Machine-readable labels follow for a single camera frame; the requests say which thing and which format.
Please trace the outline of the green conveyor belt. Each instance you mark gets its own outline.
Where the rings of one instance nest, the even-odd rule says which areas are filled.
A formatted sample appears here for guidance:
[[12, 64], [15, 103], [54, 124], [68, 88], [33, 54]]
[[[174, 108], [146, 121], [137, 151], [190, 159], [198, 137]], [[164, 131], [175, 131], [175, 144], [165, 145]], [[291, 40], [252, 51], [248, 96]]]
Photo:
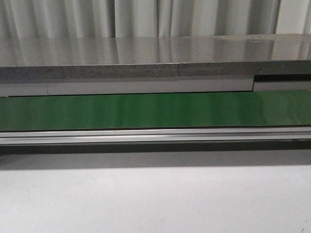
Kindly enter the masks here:
[[38, 96], [0, 100], [3, 132], [310, 123], [309, 91]]

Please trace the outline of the aluminium conveyor front rail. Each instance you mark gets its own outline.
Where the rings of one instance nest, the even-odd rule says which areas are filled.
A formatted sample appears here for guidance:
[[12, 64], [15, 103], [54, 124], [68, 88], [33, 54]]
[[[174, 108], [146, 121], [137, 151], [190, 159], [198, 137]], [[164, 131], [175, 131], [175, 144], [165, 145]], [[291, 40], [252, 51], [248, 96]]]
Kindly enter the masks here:
[[3, 132], [0, 144], [163, 143], [310, 139], [310, 127], [238, 127]]

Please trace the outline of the grey conveyor back rail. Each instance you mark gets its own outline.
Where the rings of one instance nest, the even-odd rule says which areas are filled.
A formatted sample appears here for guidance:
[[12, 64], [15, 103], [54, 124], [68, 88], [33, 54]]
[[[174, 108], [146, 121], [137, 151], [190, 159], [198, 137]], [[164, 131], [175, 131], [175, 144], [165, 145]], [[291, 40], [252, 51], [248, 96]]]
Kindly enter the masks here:
[[1, 81], [2, 97], [310, 90], [309, 74]]

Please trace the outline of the white pleated curtain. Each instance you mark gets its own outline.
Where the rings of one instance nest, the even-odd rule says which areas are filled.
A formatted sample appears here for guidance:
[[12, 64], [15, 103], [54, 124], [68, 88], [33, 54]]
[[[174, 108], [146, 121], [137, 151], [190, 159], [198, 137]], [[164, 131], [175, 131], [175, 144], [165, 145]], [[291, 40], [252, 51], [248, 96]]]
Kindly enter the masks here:
[[3, 0], [1, 38], [311, 32], [308, 0]]

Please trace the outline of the grey stone counter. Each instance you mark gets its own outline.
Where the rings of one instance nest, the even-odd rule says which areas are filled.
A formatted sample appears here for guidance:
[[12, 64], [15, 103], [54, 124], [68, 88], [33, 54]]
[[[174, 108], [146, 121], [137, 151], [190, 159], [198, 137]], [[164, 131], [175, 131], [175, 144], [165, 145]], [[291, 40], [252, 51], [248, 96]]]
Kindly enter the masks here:
[[287, 75], [311, 71], [306, 34], [3, 39], [0, 80]]

